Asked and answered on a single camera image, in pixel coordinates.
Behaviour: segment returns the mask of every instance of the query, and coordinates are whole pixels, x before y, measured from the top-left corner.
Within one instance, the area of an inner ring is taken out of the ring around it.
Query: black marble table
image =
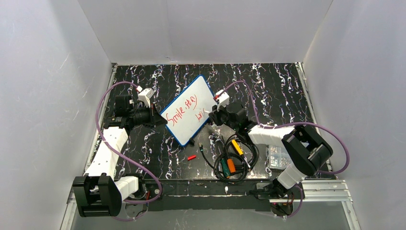
[[[281,125],[290,122],[312,121],[294,63],[119,66],[114,82],[131,81],[143,88],[153,88],[156,93],[152,101],[160,112],[199,74],[206,77],[213,92],[225,88],[234,81],[245,80],[254,93],[255,107],[262,123]],[[105,116],[112,112],[114,96],[133,92],[130,85],[119,85],[113,89],[108,99]],[[247,90],[243,85],[235,85],[227,93],[230,95],[230,101],[244,104],[248,117],[255,119]],[[216,155],[219,154],[219,147],[222,147],[219,137],[223,135],[227,139],[232,134],[232,130],[226,126],[206,125],[194,138],[196,146],[181,147],[165,126],[155,129],[139,126],[130,133],[122,153],[146,166],[162,180],[163,184],[169,184],[166,190],[168,192],[173,187],[171,183],[174,183],[174,180],[179,181],[176,182],[177,184],[180,181],[187,181],[187,184],[190,184],[190,181],[199,184],[196,181],[205,180],[217,183],[213,170],[199,152],[198,143],[203,144],[207,158],[213,162]],[[280,170],[268,168],[265,148],[266,146],[259,146],[259,161],[254,170],[248,174],[247,181],[273,179],[280,174]],[[190,155],[197,155],[197,158],[187,161],[187,157]],[[119,159],[115,178],[131,173],[144,172],[123,159]],[[317,174],[313,178],[332,177]],[[187,189],[176,190],[177,192],[173,192],[173,195],[189,194]],[[204,189],[198,193],[204,195]]]

